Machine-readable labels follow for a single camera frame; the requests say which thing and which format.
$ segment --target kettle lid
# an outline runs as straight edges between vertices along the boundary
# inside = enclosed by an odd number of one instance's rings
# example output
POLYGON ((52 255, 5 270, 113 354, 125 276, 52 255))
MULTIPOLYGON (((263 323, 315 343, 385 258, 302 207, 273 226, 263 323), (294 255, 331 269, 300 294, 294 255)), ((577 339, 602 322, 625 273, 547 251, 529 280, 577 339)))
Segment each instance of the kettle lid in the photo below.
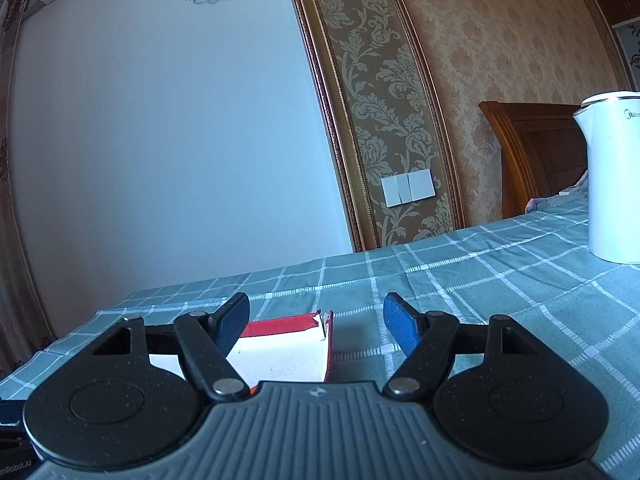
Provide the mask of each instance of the kettle lid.
POLYGON ((630 92, 628 90, 623 90, 619 92, 606 92, 604 94, 597 94, 582 101, 582 106, 585 107, 600 101, 613 101, 616 99, 640 99, 640 92, 630 92))

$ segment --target green checkered tablecloth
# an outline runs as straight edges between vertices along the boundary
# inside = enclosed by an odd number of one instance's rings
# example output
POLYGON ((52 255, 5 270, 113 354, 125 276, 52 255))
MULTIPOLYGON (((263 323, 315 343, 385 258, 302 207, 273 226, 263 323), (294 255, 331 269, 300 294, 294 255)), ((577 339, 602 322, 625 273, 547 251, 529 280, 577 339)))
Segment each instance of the green checkered tablecloth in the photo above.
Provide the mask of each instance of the green checkered tablecloth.
MULTIPOLYGON (((0 383, 0 397, 26 398, 123 314, 164 324, 190 310, 212 312, 238 291, 249 295, 252 320, 333 310, 331 380, 382 384, 404 359, 382 317, 385 295, 397 292, 422 312, 468 323, 509 314, 524 325, 602 391, 610 423, 596 462, 615 479, 638 480, 640 267, 600 260, 586 244, 580 197, 407 245, 136 292, 38 352, 0 383)), ((460 356, 454 371, 477 363, 460 356)))

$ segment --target white kettle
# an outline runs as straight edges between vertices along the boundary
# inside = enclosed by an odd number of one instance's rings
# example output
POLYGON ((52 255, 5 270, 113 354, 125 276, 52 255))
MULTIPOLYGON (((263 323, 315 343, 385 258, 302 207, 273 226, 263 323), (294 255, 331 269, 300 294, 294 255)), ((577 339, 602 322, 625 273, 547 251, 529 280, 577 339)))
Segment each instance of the white kettle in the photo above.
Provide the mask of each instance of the white kettle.
POLYGON ((619 264, 640 262, 640 93, 589 97, 574 113, 587 140, 589 249, 619 264))

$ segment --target white wall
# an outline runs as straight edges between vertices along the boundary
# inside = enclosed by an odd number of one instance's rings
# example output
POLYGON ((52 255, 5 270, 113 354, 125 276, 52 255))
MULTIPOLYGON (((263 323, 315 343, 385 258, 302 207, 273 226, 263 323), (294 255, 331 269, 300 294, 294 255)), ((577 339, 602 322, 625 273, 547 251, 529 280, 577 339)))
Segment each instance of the white wall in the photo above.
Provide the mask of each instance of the white wall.
POLYGON ((58 335, 141 288, 351 252, 290 0, 57 0, 23 23, 11 92, 58 335))

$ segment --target damask wallpaper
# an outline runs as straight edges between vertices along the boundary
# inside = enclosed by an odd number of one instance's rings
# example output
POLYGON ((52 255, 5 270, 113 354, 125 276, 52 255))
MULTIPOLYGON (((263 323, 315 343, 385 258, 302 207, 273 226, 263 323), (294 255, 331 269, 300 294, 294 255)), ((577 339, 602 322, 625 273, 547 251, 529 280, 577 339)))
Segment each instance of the damask wallpaper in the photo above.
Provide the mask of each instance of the damask wallpaper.
POLYGON ((392 0, 317 0, 357 139, 380 246, 454 229, 426 90, 392 0), (387 207, 381 179, 429 168, 436 196, 387 207))
POLYGON ((579 104, 617 89, 583 0, 404 0, 456 158, 469 225, 501 218, 500 144, 478 103, 579 104))
POLYGON ((616 33, 625 51, 626 62, 636 79, 636 88, 640 88, 640 19, 617 28, 616 33))

